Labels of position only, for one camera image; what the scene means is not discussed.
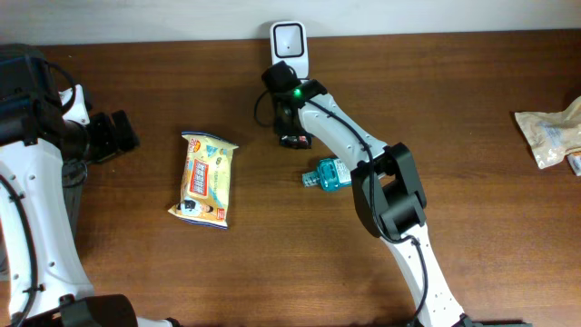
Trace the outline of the beige kraft paper pouch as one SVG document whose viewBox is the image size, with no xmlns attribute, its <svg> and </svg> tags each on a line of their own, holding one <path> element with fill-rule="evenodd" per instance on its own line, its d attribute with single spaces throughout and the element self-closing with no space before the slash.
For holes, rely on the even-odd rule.
<svg viewBox="0 0 581 327">
<path fill-rule="evenodd" d="M 580 152 L 580 97 L 557 113 L 515 113 L 518 127 L 531 148 L 539 169 L 560 164 Z"/>
</svg>

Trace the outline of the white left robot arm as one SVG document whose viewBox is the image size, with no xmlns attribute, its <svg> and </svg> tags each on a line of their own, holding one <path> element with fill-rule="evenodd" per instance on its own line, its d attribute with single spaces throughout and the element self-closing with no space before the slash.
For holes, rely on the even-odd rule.
<svg viewBox="0 0 581 327">
<path fill-rule="evenodd" d="M 1 230 L 14 326 L 160 327 L 121 294 L 96 295 L 74 244 L 90 164 L 138 146 L 124 111 L 93 114 L 80 84 L 31 45 L 1 48 Z"/>
</svg>

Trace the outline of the orange small snack packet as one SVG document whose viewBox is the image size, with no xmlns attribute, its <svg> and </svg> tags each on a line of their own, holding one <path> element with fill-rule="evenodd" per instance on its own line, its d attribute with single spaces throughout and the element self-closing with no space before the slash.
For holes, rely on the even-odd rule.
<svg viewBox="0 0 581 327">
<path fill-rule="evenodd" d="M 575 176 L 581 176 L 581 153 L 571 153 L 566 157 L 570 168 L 572 169 Z"/>
</svg>

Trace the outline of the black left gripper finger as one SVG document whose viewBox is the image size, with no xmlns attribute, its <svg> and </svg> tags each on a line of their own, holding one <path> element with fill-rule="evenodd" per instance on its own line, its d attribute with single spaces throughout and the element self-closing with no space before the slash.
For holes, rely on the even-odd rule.
<svg viewBox="0 0 581 327">
<path fill-rule="evenodd" d="M 127 113 L 123 110 L 111 115 L 115 127 L 115 140 L 123 152 L 130 152 L 140 145 L 139 138 L 134 131 Z"/>
<path fill-rule="evenodd" d="M 119 150 L 115 138 L 115 130 L 111 118 L 99 113 L 91 117 L 88 124 L 90 138 L 88 160 L 92 163 L 100 163 L 114 156 Z"/>
</svg>

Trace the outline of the yellow wet wipes pack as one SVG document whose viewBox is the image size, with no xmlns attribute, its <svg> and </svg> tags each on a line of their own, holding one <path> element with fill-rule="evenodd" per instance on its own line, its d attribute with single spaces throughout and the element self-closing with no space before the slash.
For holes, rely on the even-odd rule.
<svg viewBox="0 0 581 327">
<path fill-rule="evenodd" d="M 168 213 L 190 224 L 227 229 L 231 166 L 237 144 L 204 132 L 182 132 L 187 142 L 180 201 Z"/>
</svg>

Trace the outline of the black packet with red item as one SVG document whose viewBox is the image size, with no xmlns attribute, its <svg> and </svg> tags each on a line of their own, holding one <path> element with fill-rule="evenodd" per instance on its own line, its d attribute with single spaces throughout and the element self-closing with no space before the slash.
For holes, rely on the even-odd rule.
<svg viewBox="0 0 581 327">
<path fill-rule="evenodd" d="M 310 149 L 312 138 L 309 135 L 282 135 L 280 145 L 291 149 Z"/>
</svg>

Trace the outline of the teal mouthwash bottle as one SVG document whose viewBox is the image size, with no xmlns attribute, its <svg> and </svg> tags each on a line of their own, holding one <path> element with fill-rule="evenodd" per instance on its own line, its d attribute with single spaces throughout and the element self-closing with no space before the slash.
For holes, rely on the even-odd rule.
<svg viewBox="0 0 581 327">
<path fill-rule="evenodd" d="M 319 186 L 325 192 L 336 192 L 351 186 L 350 169 L 339 158 L 319 161 L 314 171 L 302 175 L 305 187 Z"/>
</svg>

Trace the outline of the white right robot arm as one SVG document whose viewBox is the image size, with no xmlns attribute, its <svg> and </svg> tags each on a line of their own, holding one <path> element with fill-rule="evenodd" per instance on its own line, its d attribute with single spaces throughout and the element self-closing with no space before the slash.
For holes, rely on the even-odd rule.
<svg viewBox="0 0 581 327">
<path fill-rule="evenodd" d="M 411 326 L 475 325 L 449 289 L 428 237 L 427 197 L 409 148 L 365 132 L 315 79 L 283 61 L 262 74 L 280 145 L 309 149 L 321 140 L 350 171 L 355 210 L 393 255 L 415 304 Z"/>
</svg>

